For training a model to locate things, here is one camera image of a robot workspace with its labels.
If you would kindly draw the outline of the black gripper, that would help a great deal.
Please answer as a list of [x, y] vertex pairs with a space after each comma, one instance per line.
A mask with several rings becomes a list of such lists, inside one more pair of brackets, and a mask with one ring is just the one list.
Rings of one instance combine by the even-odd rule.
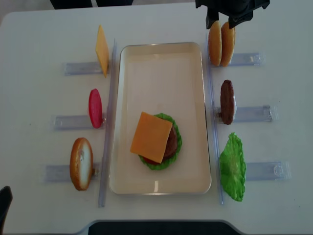
[[206, 28], [210, 29], [214, 22], [219, 20], [219, 12], [243, 12], [229, 16], [229, 29], [248, 22], [253, 18], [253, 10], [262, 7], [266, 9], [270, 0], [195, 0], [196, 7], [206, 6]]

